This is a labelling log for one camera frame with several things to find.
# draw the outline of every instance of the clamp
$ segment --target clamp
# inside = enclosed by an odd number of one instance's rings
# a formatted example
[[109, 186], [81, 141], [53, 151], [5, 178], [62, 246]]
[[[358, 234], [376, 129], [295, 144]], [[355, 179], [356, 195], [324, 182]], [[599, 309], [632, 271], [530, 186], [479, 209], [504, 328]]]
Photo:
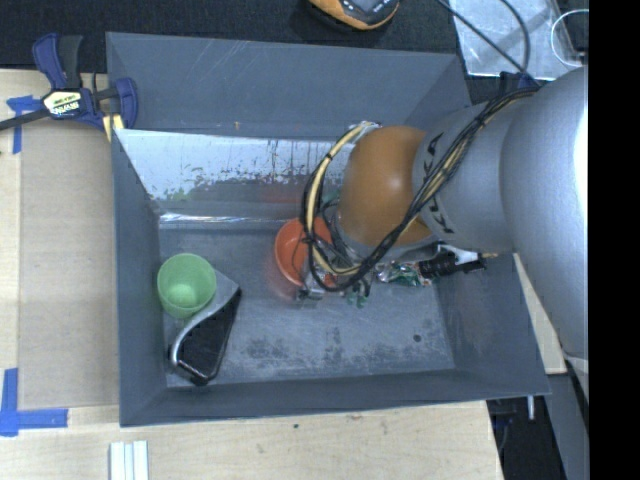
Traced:
[[33, 58], [38, 71], [51, 85], [51, 91], [40, 100], [40, 108], [28, 114], [0, 122], [0, 131], [21, 126], [44, 117], [54, 120], [73, 120], [88, 124], [103, 132], [105, 113], [100, 101], [118, 98], [119, 115], [123, 125], [131, 128], [138, 115], [136, 86], [131, 78], [119, 78], [114, 87], [92, 92], [82, 87], [78, 74], [78, 49], [82, 36], [60, 36], [53, 32], [38, 39], [33, 45]]

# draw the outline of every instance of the wooden table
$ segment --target wooden table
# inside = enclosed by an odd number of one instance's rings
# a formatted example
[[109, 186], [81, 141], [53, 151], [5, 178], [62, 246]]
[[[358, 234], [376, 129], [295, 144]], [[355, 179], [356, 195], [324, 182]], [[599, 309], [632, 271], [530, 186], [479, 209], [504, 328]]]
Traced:
[[[41, 96], [47, 89], [44, 76], [35, 71], [0, 70], [0, 119], [13, 116], [4, 105], [8, 97]], [[19, 344], [29, 342], [19, 340], [39, 339], [19, 337], [18, 332], [24, 329], [24, 322], [19, 326], [19, 309], [29, 302], [24, 300], [19, 283], [25, 245], [20, 241], [21, 216], [28, 216], [21, 213], [27, 210], [21, 206], [22, 158], [30, 154], [29, 143], [35, 142], [36, 134], [64, 141], [81, 130], [73, 123], [25, 126], [25, 150], [18, 155], [11, 153], [13, 133], [0, 134], [0, 374], [3, 369], [22, 366], [18, 349], [29, 348]], [[41, 168], [52, 167], [43, 161]], [[71, 231], [62, 228], [57, 232]], [[60, 275], [68, 274], [69, 268], [75, 267], [60, 264]], [[528, 298], [535, 308], [530, 289]], [[547, 370], [562, 371], [557, 340], [544, 313], [538, 307], [533, 315]], [[50, 346], [54, 354], [65, 343]], [[77, 350], [78, 357], [95, 355], [89, 345], [83, 346]], [[68, 428], [21, 430], [16, 438], [0, 437], [0, 479], [108, 478], [109, 444], [135, 440], [148, 442], [153, 480], [503, 478], [483, 402], [121, 429], [117, 405], [92, 404], [91, 396], [83, 404], [86, 406], [69, 409]]]

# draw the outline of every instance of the green cup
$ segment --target green cup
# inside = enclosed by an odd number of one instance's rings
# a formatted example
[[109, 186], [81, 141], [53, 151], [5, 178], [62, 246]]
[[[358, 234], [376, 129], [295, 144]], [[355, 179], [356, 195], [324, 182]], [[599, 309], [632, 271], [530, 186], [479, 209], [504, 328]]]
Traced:
[[158, 272], [158, 294], [164, 310], [174, 318], [189, 318], [216, 293], [216, 272], [196, 254], [171, 256]]

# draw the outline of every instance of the gray tray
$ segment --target gray tray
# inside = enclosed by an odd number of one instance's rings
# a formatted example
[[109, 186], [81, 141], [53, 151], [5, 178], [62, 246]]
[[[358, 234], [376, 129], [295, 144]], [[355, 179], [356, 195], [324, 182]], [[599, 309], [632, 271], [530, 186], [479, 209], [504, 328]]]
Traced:
[[[156, 130], [119, 131], [112, 142], [122, 425], [548, 392], [509, 256], [431, 287], [375, 284], [361, 309], [336, 295], [297, 302], [273, 258], [275, 234], [297, 216], [306, 176], [348, 124], [426, 128], [468, 105], [454, 56], [120, 34], [109, 35], [108, 45], [110, 76], [138, 84], [138, 126]], [[327, 59], [350, 69], [313, 79], [309, 92], [309, 68]], [[365, 81], [362, 65], [371, 73]], [[384, 95], [362, 92], [383, 71], [386, 81], [405, 85], [388, 85]], [[187, 109], [158, 72], [171, 73], [174, 83], [188, 80], [202, 97]], [[242, 99], [267, 87], [280, 99]], [[347, 91], [340, 103], [335, 87]], [[299, 111], [308, 107], [295, 123], [285, 110], [293, 100]], [[318, 118], [329, 110], [332, 119]], [[250, 115], [259, 119], [245, 126]], [[329, 189], [339, 188], [344, 161], [332, 164]], [[243, 289], [220, 373], [205, 388], [168, 368], [177, 323], [167, 320], [155, 291], [162, 261], [186, 251]]]

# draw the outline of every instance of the white cable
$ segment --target white cable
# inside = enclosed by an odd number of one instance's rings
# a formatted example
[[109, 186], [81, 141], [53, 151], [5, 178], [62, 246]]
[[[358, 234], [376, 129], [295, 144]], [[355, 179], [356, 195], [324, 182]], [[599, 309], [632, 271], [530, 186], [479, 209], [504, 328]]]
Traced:
[[551, 51], [555, 55], [556, 59], [558, 59], [560, 62], [562, 62], [565, 66], [569, 66], [569, 67], [572, 67], [572, 68], [579, 68], [579, 67], [582, 66], [582, 64], [568, 62], [568, 61], [564, 60], [562, 57], [560, 57], [560, 55], [558, 55], [558, 52], [556, 51], [555, 44], [553, 43], [553, 36], [555, 35], [556, 27], [558, 26], [558, 23], [560, 23], [567, 16], [571, 16], [572, 14], [588, 14], [588, 13], [589, 13], [589, 9], [575, 9], [573, 11], [565, 12], [551, 26], [551, 36], [549, 37], [549, 42], [551, 43]]

